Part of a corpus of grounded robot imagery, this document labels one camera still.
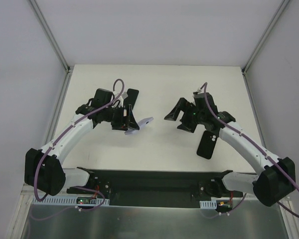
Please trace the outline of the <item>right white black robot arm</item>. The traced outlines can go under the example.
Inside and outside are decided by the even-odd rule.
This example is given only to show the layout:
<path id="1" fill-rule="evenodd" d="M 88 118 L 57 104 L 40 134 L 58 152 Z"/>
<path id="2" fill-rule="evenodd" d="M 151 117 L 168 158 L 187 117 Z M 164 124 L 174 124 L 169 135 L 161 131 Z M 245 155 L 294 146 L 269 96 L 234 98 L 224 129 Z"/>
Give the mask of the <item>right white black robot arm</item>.
<path id="1" fill-rule="evenodd" d="M 181 124 L 177 127 L 186 132 L 195 132 L 201 124 L 205 132 L 196 154 L 211 159 L 217 139 L 232 146 L 254 169 L 255 174 L 224 171 L 210 185 L 209 194 L 224 197 L 231 191 L 253 194 L 265 206 L 272 206 L 295 190 L 290 182 L 295 180 L 295 164 L 288 157 L 282 159 L 262 146 L 249 142 L 235 118 L 226 111 L 218 111 L 209 93 L 194 93 L 194 102 L 180 98 L 165 120 L 175 121 L 183 112 Z"/>

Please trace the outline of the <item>lilac phone case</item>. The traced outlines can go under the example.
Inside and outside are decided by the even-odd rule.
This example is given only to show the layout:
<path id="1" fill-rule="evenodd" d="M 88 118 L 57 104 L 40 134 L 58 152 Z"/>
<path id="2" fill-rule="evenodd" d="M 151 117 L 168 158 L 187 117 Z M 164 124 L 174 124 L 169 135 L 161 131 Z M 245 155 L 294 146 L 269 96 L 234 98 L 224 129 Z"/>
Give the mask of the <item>lilac phone case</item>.
<path id="1" fill-rule="evenodd" d="M 127 131 L 125 131 L 125 135 L 136 134 L 137 132 L 139 132 L 141 129 L 143 129 L 147 124 L 149 124 L 153 120 L 154 120 L 153 117 L 142 119 L 141 121 L 138 122 L 139 129 L 128 129 Z"/>

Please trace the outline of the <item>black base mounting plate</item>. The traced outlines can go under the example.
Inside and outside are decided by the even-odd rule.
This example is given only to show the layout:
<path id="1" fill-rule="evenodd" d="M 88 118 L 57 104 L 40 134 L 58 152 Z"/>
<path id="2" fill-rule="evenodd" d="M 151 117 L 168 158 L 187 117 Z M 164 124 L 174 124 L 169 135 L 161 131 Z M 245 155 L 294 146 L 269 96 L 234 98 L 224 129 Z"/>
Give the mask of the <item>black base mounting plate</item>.
<path id="1" fill-rule="evenodd" d="M 68 194 L 90 194 L 98 189 L 111 206 L 199 208 L 212 198 L 242 198 L 216 181 L 223 172 L 164 172 L 90 170 L 92 179 L 83 189 L 71 187 Z"/>

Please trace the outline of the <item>black smartphone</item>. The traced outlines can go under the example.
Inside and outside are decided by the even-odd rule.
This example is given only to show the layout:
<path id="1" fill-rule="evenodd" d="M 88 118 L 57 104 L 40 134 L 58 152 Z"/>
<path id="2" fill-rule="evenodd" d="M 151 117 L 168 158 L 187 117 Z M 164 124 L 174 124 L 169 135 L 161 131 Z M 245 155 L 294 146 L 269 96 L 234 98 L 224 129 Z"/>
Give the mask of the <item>black smartphone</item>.
<path id="1" fill-rule="evenodd" d="M 124 99 L 124 106 L 125 107 L 131 106 L 131 109 L 133 110 L 139 95 L 139 90 L 128 89 L 127 95 L 128 96 Z"/>

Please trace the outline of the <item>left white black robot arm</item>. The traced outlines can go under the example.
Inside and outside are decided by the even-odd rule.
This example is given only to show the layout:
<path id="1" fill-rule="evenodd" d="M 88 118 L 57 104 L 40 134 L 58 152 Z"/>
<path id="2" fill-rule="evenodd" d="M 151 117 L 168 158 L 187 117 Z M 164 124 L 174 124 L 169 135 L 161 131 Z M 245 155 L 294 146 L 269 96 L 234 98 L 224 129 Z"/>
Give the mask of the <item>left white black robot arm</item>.
<path id="1" fill-rule="evenodd" d="M 62 164 L 80 139 L 102 122 L 109 122 L 113 130 L 139 130 L 133 115 L 138 94 L 135 89 L 128 89 L 121 96 L 97 89 L 94 97 L 76 110 L 62 133 L 40 149 L 31 148 L 26 153 L 25 183 L 51 196 L 76 186 L 85 194 L 92 193 L 96 184 L 94 172 L 82 167 L 64 169 Z"/>

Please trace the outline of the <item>right aluminium frame post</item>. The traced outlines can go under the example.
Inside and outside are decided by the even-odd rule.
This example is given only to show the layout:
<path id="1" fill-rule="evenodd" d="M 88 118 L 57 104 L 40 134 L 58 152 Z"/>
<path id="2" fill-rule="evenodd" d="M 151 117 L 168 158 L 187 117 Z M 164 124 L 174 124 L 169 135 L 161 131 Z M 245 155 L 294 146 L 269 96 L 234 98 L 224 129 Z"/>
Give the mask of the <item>right aluminium frame post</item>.
<path id="1" fill-rule="evenodd" d="M 261 51 L 262 47 L 264 46 L 266 40 L 269 38 L 270 34 L 274 30 L 275 26 L 277 25 L 278 21 L 288 8 L 292 1 L 291 0 L 282 0 L 275 11 L 274 15 L 272 16 L 271 20 L 269 21 L 268 25 L 266 26 L 264 32 L 262 33 L 259 41 L 257 42 L 255 48 L 253 49 L 250 57 L 248 58 L 246 64 L 242 68 L 242 74 L 245 76 L 250 69 L 251 65 L 253 64 L 254 60 L 256 59 L 257 55 Z"/>

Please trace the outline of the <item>aluminium frame post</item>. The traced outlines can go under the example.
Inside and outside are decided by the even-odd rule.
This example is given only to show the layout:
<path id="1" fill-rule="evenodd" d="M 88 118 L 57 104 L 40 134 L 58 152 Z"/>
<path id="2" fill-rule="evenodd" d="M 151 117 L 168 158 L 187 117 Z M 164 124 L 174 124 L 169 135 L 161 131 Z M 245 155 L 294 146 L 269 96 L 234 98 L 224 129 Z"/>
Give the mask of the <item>aluminium frame post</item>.
<path id="1" fill-rule="evenodd" d="M 292 1 L 291 0 L 282 0 L 275 11 L 274 15 L 272 16 L 271 20 L 269 21 L 268 25 L 266 26 L 264 32 L 262 33 L 259 41 L 257 42 L 255 48 L 253 49 L 250 57 L 248 58 L 246 64 L 242 68 L 242 74 L 245 76 L 250 69 L 251 65 L 253 64 L 254 60 L 256 59 L 257 55 L 261 51 L 262 47 L 264 46 L 266 40 L 269 38 L 270 34 L 274 30 L 275 26 L 277 25 L 278 21 L 288 8 Z"/>
<path id="2" fill-rule="evenodd" d="M 53 51 L 55 52 L 60 64 L 66 73 L 70 72 L 71 66 L 68 64 L 59 44 L 57 43 L 54 34 L 42 12 L 40 6 L 36 0 L 28 0 L 28 4 L 30 5 L 35 17 L 37 18 L 38 23 L 40 24 L 47 40 L 49 41 Z"/>

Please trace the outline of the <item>black phone case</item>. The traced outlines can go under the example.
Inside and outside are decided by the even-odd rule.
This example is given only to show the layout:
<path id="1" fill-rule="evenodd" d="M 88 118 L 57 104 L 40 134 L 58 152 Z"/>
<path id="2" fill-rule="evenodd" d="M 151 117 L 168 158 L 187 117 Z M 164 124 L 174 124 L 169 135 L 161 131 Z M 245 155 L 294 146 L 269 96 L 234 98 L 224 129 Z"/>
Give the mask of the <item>black phone case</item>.
<path id="1" fill-rule="evenodd" d="M 196 154 L 202 158 L 211 159 L 217 138 L 214 133 L 206 130 L 202 135 Z"/>

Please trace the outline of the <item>left aluminium frame post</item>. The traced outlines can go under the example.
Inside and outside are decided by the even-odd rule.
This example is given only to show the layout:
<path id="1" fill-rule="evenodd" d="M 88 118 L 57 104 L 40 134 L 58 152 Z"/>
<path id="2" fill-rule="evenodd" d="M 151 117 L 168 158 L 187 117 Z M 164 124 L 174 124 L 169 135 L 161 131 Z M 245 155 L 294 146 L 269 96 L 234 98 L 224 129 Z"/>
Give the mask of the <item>left aluminium frame post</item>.
<path id="1" fill-rule="evenodd" d="M 42 12 L 40 6 L 36 0 L 28 0 L 28 4 L 30 5 L 35 17 L 37 18 L 38 23 L 40 24 L 47 40 L 49 41 L 53 51 L 55 52 L 60 64 L 66 73 L 70 72 L 71 66 L 68 64 L 59 44 L 57 43 L 54 34 Z"/>

